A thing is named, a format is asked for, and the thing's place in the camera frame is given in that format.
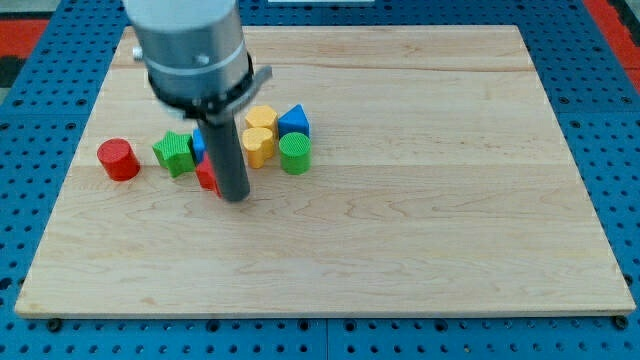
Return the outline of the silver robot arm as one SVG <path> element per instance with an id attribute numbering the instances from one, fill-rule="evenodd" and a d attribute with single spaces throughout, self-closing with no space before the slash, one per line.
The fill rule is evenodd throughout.
<path id="1" fill-rule="evenodd" d="M 156 97 L 186 118 L 221 123 L 272 77 L 247 50 L 236 0 L 124 0 Z"/>

